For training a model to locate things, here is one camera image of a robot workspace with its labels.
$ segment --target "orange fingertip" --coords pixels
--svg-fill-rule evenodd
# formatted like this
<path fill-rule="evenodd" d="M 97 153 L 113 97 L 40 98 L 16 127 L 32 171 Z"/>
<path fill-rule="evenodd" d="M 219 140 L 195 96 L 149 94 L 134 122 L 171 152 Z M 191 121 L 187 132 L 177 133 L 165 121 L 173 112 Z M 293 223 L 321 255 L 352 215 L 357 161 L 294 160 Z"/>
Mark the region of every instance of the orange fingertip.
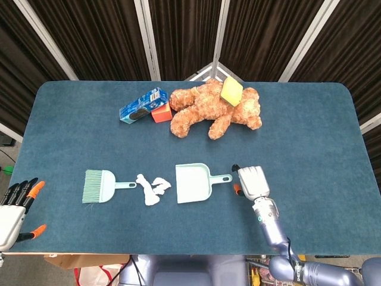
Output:
<path fill-rule="evenodd" d="M 33 189 L 30 190 L 27 197 L 36 198 L 40 190 L 43 188 L 43 186 L 45 186 L 45 182 L 44 181 L 39 182 L 37 185 L 33 187 Z"/>
<path fill-rule="evenodd" d="M 234 192 L 236 192 L 237 195 L 239 194 L 239 192 L 242 191 L 242 188 L 239 184 L 234 184 L 233 187 L 234 187 Z"/>
<path fill-rule="evenodd" d="M 35 237 L 33 237 L 33 239 L 42 235 L 42 233 L 45 231 L 45 229 L 46 229 L 46 225 L 41 225 L 38 228 L 36 228 L 34 231 L 32 231 L 32 233 L 35 235 Z"/>

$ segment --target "yellow sponge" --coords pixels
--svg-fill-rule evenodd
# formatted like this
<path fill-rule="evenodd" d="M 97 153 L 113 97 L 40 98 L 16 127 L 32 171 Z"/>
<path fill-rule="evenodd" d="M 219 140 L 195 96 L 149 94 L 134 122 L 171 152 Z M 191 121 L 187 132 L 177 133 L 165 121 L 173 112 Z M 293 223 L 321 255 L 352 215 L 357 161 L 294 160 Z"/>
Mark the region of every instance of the yellow sponge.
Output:
<path fill-rule="evenodd" d="M 221 97 L 232 106 L 237 106 L 242 99 L 243 86 L 231 76 L 228 76 L 222 87 Z"/>

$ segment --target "table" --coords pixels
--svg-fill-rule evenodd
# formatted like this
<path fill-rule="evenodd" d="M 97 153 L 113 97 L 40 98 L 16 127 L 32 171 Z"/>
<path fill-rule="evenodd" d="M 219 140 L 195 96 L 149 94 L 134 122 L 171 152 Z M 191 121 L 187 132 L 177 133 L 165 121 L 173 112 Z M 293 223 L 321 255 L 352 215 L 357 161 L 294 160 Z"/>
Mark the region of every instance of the table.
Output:
<path fill-rule="evenodd" d="M 205 163 L 212 175 L 232 164 L 263 167 L 292 247 L 304 254 L 381 253 L 381 197 L 352 98 L 338 83 L 246 82 L 260 95 L 261 129 L 231 125 L 217 141 L 211 122 L 179 139 L 150 115 L 131 125 L 119 108 L 159 86 L 169 94 L 201 82 L 45 83 L 27 125 L 11 184 L 46 181 L 23 231 L 46 223 L 18 253 L 266 254 L 252 203 L 232 184 L 213 186 L 207 201 L 177 204 L 175 164 Z M 143 173 L 172 188 L 152 207 L 141 187 L 116 191 L 103 204 L 82 204 L 86 169 L 117 181 Z M 234 175 L 233 182 L 238 182 Z"/>

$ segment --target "brush bristles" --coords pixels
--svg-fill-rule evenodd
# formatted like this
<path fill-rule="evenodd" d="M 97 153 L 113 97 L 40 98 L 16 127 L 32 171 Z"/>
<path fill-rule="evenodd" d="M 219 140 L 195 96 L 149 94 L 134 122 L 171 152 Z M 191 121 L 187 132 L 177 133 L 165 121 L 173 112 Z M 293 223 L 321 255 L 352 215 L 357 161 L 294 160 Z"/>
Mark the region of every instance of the brush bristles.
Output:
<path fill-rule="evenodd" d="M 101 170 L 87 170 L 83 187 L 82 203 L 98 203 L 101 196 Z"/>

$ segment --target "hand brush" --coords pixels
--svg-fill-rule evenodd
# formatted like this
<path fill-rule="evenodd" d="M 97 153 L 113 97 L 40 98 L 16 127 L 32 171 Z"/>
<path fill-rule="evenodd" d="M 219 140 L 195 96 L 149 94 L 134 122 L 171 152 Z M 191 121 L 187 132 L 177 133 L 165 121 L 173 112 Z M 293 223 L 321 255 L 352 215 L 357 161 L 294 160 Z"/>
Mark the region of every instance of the hand brush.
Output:
<path fill-rule="evenodd" d="M 116 183 L 113 173 L 107 170 L 87 170 L 82 203 L 104 203 L 110 200 L 115 189 L 136 188 L 135 182 Z"/>

